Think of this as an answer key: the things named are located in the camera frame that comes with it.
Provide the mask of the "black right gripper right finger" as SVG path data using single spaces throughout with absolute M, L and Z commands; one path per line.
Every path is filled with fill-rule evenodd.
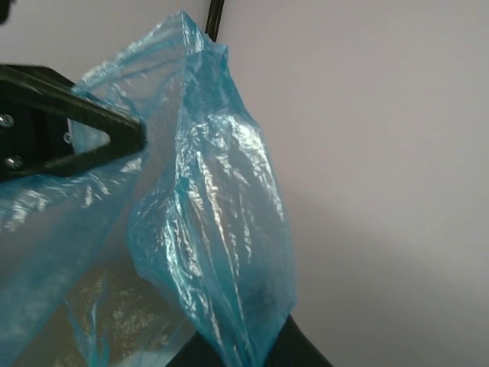
M 267 366 L 333 367 L 333 364 L 307 339 L 289 315 L 270 350 Z

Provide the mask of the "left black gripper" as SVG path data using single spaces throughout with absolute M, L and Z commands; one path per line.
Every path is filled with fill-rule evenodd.
M 78 96 L 75 84 L 43 66 L 1 65 L 1 179 L 36 174 L 69 177 L 142 151 L 145 141 L 111 142 L 75 154 L 65 142 L 68 119 L 110 137 L 144 137 L 138 119 L 99 100 Z

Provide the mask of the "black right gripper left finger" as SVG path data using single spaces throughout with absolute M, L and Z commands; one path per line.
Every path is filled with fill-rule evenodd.
M 167 364 L 167 367 L 224 366 L 219 354 L 199 333 L 195 333 Z

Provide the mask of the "blue plastic trash bag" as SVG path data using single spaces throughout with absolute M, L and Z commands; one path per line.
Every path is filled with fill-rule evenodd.
M 293 246 L 226 47 L 180 11 L 74 84 L 144 127 L 68 119 L 75 154 L 146 145 L 1 179 L 1 364 L 167 366 L 199 333 L 225 366 L 265 366 L 296 303 Z

